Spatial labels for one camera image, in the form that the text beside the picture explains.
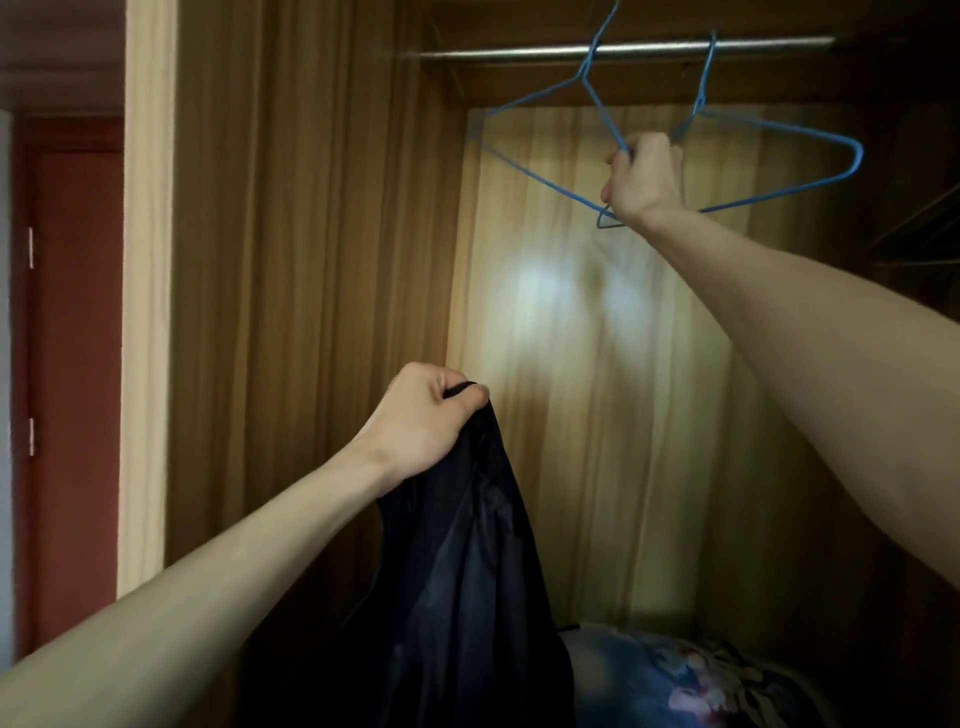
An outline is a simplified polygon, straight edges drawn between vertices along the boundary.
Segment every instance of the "left hand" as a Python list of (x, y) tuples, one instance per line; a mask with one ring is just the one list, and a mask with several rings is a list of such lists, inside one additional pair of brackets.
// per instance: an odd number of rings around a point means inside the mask
[(388, 469), (388, 491), (434, 466), (450, 452), (470, 416), (490, 400), (490, 390), (473, 384), (456, 397), (444, 391), (467, 381), (446, 367), (407, 364), (383, 400), (353, 438)]

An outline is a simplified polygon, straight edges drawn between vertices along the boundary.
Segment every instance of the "wooden panel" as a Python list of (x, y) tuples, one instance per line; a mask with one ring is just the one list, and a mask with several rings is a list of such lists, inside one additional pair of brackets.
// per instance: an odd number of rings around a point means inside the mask
[[(612, 0), (431, 0), (428, 8), (446, 47), (479, 48), (586, 40), (612, 5)], [(680, 0), (656, 5), (624, 0), (609, 37), (701, 36), (711, 28), (728, 36), (902, 34), (950, 22), (960, 22), (960, 9), (936, 0)]]
[(163, 567), (177, 7), (127, 16), (117, 595)]
[[(835, 265), (862, 262), (960, 173), (955, 104), (745, 110), (864, 141), (849, 182), (717, 213)], [(683, 110), (613, 116), (666, 130)], [(519, 110), (483, 133), (588, 197), (606, 177), (593, 109)], [(710, 122), (684, 146), (692, 206), (815, 179), (848, 154)], [(557, 620), (730, 639), (814, 673), (865, 719), (954, 725), (956, 591), (866, 520), (663, 261), (475, 145), (462, 189), (448, 361), (492, 388)], [(951, 271), (896, 275), (956, 310)]]
[[(869, 123), (852, 108), (742, 110), (854, 132), (877, 153), (848, 184), (717, 218), (767, 244), (833, 259), (842, 257), (833, 247), (869, 238), (873, 228), (863, 221), (878, 192), (892, 110), (877, 109)], [(667, 130), (683, 115), (673, 107), (613, 112), (621, 129)], [(612, 142), (593, 109), (518, 110), (487, 120), (483, 133), (581, 194), (595, 198), (607, 176)], [(698, 123), (684, 146), (692, 206), (816, 179), (841, 169), (849, 154), (715, 122)], [(556, 619), (681, 633), (695, 620), (706, 628), (723, 622), (721, 631), (743, 624), (736, 636), (745, 647), (788, 652), (761, 638), (766, 627), (750, 625), (783, 619), (786, 630), (812, 610), (813, 596), (780, 598), (801, 592), (816, 567), (832, 480), (642, 240), (597, 231), (595, 213), (476, 154), (468, 148), (464, 166), (448, 363), (491, 386)], [(789, 467), (770, 470), (781, 457)], [(763, 509), (782, 516), (779, 527)], [(724, 552), (729, 539), (749, 547), (753, 563), (742, 551), (740, 561)], [(805, 549), (813, 549), (812, 562)], [(750, 586), (785, 561), (800, 565), (782, 570), (788, 584)], [(725, 585), (733, 594), (711, 606)], [(738, 610), (735, 625), (718, 616), (727, 608)]]
[[(404, 362), (444, 360), (466, 120), (386, 52), (419, 46), (415, 3), (181, 11), (168, 563), (341, 448)], [(368, 511), (188, 722), (228, 721), (240, 679), (245, 718), (279, 699), (378, 544)]]
[[(960, 182), (958, 123), (955, 103), (903, 110), (877, 196), (878, 233)], [(856, 270), (960, 321), (958, 266)], [(811, 666), (865, 707), (865, 722), (957, 725), (960, 594), (880, 533), (846, 495), (831, 517), (828, 553)], [(875, 704), (878, 690), (882, 704)]]

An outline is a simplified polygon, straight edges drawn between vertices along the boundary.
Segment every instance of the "red door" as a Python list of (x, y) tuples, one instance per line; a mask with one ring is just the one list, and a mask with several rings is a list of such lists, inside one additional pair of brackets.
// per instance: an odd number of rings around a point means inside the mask
[(123, 159), (119, 144), (84, 143), (98, 123), (59, 122), (58, 143), (44, 144), (40, 134), (24, 159), (33, 454), (19, 483), (27, 503), (26, 518), (17, 521), (17, 546), (26, 550), (18, 560), (26, 590), (21, 594), (18, 584), (16, 597), (18, 611), (26, 612), (21, 654), (116, 594)]

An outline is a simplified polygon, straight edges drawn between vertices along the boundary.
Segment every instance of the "right hand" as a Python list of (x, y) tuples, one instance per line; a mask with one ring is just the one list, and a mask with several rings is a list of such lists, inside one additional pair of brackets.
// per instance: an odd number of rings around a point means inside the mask
[(620, 222), (648, 236), (664, 212), (684, 207), (684, 151), (662, 132), (635, 133), (625, 141), (634, 158), (622, 149), (607, 157), (611, 175), (600, 199)]

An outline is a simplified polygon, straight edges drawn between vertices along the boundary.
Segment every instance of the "wardrobe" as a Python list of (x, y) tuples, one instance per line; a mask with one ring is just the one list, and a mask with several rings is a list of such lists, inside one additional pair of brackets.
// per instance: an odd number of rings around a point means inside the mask
[[(580, 85), (485, 109), (572, 75), (579, 58), (543, 49), (585, 48), (609, 11), (130, 2), (118, 593), (322, 464), (403, 363), (445, 363), (491, 387), (558, 624), (719, 637), (810, 675), (853, 725), (895, 709), (955, 725), (956, 591), (867, 521), (641, 238), (478, 143), (598, 199), (615, 142)], [(874, 245), (960, 182), (960, 6), (624, 0), (604, 43), (696, 42), (598, 54), (590, 79), (621, 131), (685, 119), (712, 31), (779, 43), (721, 48), (713, 108), (865, 149), (848, 180), (715, 218), (960, 319), (960, 266)], [(504, 48), (537, 62), (448, 53)], [(683, 146), (694, 207), (850, 163), (721, 120)], [(370, 509), (184, 724), (257, 724), (379, 545)]]

